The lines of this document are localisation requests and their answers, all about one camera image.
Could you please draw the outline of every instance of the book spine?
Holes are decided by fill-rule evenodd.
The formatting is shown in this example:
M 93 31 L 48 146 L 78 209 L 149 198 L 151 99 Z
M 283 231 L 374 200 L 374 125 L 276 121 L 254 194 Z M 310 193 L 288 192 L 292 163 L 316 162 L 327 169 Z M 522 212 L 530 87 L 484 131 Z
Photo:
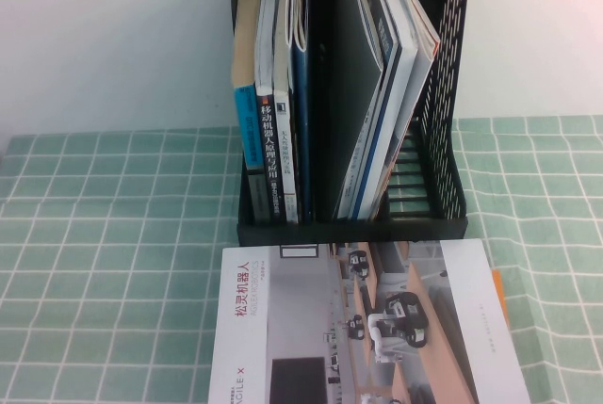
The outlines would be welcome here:
M 260 116 L 260 133 L 264 152 L 266 189 L 268 192 L 270 218 L 273 222 L 285 222 L 285 198 L 281 158 L 274 111 L 274 96 L 257 96 L 257 110 Z
M 291 134 L 291 108 L 288 95 L 274 96 L 276 106 L 276 128 L 278 130 L 281 173 L 283 176 L 283 194 L 285 198 L 286 221 L 298 223 L 298 196 L 293 161 L 293 137 Z
M 235 104 L 252 197 L 253 216 L 256 222 L 268 222 L 270 212 L 254 86 L 235 89 Z
M 298 126 L 298 154 L 301 178 L 301 215 L 302 220 L 309 223 L 312 220 L 312 202 L 310 195 L 310 133 L 309 133 L 309 104 L 308 104 L 308 74 L 307 53 L 297 46 L 293 50 L 295 71 L 295 93 L 297 126 Z

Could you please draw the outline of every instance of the book cover photo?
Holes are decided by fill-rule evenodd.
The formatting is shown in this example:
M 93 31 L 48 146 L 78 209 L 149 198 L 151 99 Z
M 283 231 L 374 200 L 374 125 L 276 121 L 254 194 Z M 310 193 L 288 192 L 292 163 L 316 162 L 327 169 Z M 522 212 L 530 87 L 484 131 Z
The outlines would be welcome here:
M 224 402 L 530 399 L 483 246 L 461 240 L 225 249 L 209 404 Z

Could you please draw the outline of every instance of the blue book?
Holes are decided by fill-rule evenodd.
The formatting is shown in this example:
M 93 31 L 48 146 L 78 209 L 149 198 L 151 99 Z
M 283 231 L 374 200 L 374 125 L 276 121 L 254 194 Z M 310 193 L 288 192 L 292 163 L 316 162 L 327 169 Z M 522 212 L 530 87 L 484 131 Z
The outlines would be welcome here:
M 260 124 L 257 119 L 257 107 L 255 105 L 255 86 L 250 85 L 235 89 L 235 104 L 247 170 L 262 170 L 264 159 L 260 140 Z

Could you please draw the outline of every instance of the desk file organizer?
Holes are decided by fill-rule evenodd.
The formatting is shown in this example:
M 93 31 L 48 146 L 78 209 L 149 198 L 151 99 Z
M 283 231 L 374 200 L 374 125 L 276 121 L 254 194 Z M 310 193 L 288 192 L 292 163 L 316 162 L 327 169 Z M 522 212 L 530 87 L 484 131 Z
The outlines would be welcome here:
M 236 1 L 232 0 L 233 20 Z M 433 62 L 425 87 L 416 105 L 413 121 L 406 139 L 416 152 L 417 171 L 401 172 L 404 175 L 421 175 L 423 185 L 392 185 L 393 189 L 425 187 L 425 197 L 391 197 L 396 202 L 424 200 L 426 211 L 401 211 L 390 213 L 390 198 L 383 196 L 380 213 L 374 221 L 325 221 L 314 219 L 300 225 L 254 224 L 250 190 L 243 165 L 237 233 L 241 246 L 266 246 L 284 244 L 310 244 L 324 242 L 354 242 L 370 240 L 417 241 L 463 238 L 467 226 L 466 208 L 459 172 L 452 152 L 452 113 L 458 82 L 463 43 L 466 0 L 419 0 L 441 39 L 440 49 Z M 312 38 L 310 54 L 309 101 L 313 108 L 311 139 L 313 204 L 320 204 L 320 164 L 323 163 L 318 148 L 321 133 L 328 132 L 330 123 L 327 111 L 320 108 L 329 103 L 329 76 L 333 45 L 334 0 L 309 0 L 309 30 Z M 409 147 L 403 146 L 409 153 Z

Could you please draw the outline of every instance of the white book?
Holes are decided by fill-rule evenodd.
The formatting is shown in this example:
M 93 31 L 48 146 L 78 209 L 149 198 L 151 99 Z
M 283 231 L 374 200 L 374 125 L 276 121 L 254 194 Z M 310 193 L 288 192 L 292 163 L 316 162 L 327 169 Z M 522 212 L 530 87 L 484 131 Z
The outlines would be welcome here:
M 433 59 L 437 53 L 440 45 L 440 38 L 435 31 L 429 17 L 425 13 L 425 10 L 421 6 L 418 0 L 402 0 L 406 7 L 410 10 L 411 19 L 415 27 L 418 37 L 418 51 L 416 54 L 415 65 L 411 72 L 411 77 L 408 81 L 406 92 L 404 93 L 404 99 L 396 120 L 396 127 L 394 133 L 390 139 L 389 147 L 387 149 L 387 155 L 385 161 L 379 169 L 379 182 L 376 187 L 374 199 L 370 202 L 370 217 L 375 218 L 379 212 L 379 205 L 383 193 L 387 188 L 387 183 L 391 172 L 396 165 L 396 158 L 398 157 L 399 149 L 406 135 L 406 130 L 410 123 L 413 113 L 415 112 L 416 103 L 425 80 L 430 72 L 433 64 Z M 366 214 L 368 202 L 365 202 L 363 208 L 363 215 Z
M 373 5 L 381 5 L 378 24 L 380 45 L 383 54 L 388 55 L 385 79 L 380 89 L 376 111 L 371 123 L 367 145 L 363 154 L 361 172 L 356 181 L 351 219 L 368 219 L 379 172 L 385 160 L 387 147 L 394 132 L 396 119 L 411 70 L 415 62 L 418 41 L 410 21 L 410 14 L 400 0 L 373 0 Z M 391 50 L 387 41 L 392 41 Z
M 289 49 L 286 44 L 286 0 L 279 0 L 274 33 L 274 105 L 278 131 L 286 221 L 298 223 L 298 196 L 295 186 L 293 137 L 291 133 L 291 105 L 289 103 L 288 64 Z

